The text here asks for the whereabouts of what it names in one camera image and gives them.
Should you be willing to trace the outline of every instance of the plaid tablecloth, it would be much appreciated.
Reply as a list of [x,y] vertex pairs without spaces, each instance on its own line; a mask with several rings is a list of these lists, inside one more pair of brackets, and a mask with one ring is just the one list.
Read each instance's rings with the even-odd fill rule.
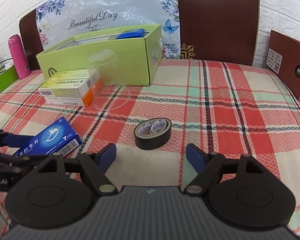
[[[111,111],[98,111],[92,104],[48,105],[36,91],[42,82],[42,74],[36,71],[0,94],[1,128],[35,135],[63,115],[83,141],[69,157],[97,152],[110,142],[117,145],[117,159],[106,175],[118,188],[184,187],[196,175],[185,158],[188,143],[229,158],[252,154],[294,193],[297,207],[289,227],[300,235],[300,102],[271,71],[165,60],[151,86],[130,87],[129,102]],[[140,150],[133,130],[139,122],[155,117],[172,121],[171,139],[157,150]],[[0,150],[11,154],[15,149]],[[10,223],[4,198],[0,193],[0,235]]]

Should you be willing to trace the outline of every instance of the roll of black tape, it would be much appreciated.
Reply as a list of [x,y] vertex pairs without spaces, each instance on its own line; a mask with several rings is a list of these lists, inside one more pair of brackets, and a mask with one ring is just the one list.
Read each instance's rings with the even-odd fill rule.
[[134,139],[138,148],[153,150],[165,145],[171,137],[171,121],[154,118],[141,122],[134,129]]

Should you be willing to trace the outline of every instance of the open box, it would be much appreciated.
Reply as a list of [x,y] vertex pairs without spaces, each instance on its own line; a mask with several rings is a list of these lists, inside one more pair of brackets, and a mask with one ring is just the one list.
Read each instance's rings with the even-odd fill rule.
[[[115,35],[140,28],[146,32],[143,38],[113,39]],[[116,85],[128,86],[150,85],[161,58],[162,33],[158,24],[80,34],[37,55],[46,80],[56,72],[86,69],[93,61],[106,66],[103,71],[119,77],[114,78]]]
[[18,74],[14,65],[0,74],[0,93],[10,86],[13,82],[18,80]]

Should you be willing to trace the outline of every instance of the chair backrest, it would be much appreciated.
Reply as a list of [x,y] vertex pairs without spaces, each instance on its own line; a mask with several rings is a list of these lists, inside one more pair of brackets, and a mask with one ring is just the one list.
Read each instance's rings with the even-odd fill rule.
[[178,0],[181,58],[252,65],[259,0]]
[[35,14],[36,9],[22,17],[19,22],[21,39],[31,70],[40,69],[36,55],[43,51]]

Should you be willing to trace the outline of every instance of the plastic bag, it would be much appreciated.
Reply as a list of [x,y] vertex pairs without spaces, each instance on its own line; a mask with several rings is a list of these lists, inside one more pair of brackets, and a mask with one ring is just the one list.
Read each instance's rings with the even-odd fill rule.
[[178,0],[49,0],[36,9],[36,23],[43,49],[86,32],[156,23],[163,57],[180,57]]

